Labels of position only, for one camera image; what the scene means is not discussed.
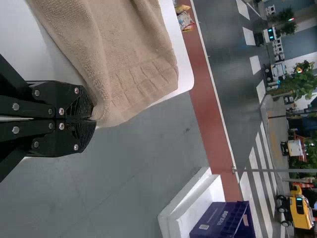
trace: white table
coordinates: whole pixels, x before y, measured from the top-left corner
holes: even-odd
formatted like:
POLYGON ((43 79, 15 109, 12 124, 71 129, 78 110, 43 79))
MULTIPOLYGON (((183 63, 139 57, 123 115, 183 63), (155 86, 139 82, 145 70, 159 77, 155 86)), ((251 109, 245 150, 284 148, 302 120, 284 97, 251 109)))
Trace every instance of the white table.
MULTIPOLYGON (((159 3, 177 58, 179 82, 176 91, 154 104, 184 93, 194 86, 194 75, 173 1, 159 0, 159 3)), ((2 1, 0 22, 0 54, 25 80, 57 80, 86 86, 81 75, 32 14, 25 0, 2 1)))

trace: green tree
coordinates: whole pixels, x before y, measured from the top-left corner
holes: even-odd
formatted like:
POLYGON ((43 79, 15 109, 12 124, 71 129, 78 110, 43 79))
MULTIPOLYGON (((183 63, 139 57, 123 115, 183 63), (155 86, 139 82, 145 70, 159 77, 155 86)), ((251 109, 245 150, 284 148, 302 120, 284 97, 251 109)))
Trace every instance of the green tree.
POLYGON ((280 11, 278 15, 273 16, 270 20, 274 22, 288 22, 291 18, 294 18, 294 12, 292 6, 289 6, 280 11))
POLYGON ((277 38, 280 38, 282 34, 285 35, 294 35, 297 25, 295 22, 287 22, 285 23, 281 29, 276 30, 277 38))
POLYGON ((293 91, 295 100, 305 96, 311 99, 313 91, 317 88, 317 77, 313 74, 314 62, 297 63, 292 75, 286 76, 286 79, 281 82, 280 89, 286 92, 293 91), (297 72, 296 68, 301 67, 302 72, 297 72))

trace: toy vehicle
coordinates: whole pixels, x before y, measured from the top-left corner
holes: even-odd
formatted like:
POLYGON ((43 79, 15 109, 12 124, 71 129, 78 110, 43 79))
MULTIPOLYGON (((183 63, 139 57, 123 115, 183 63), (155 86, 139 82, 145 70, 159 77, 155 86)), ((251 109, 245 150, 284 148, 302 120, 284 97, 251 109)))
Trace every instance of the toy vehicle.
POLYGON ((285 221, 281 224, 284 227, 293 225, 295 228, 310 230, 314 226, 312 209, 308 199, 302 195, 302 189, 296 185, 291 190, 291 196, 279 195, 277 199, 282 201, 282 205, 277 208, 280 213, 284 213, 285 221))

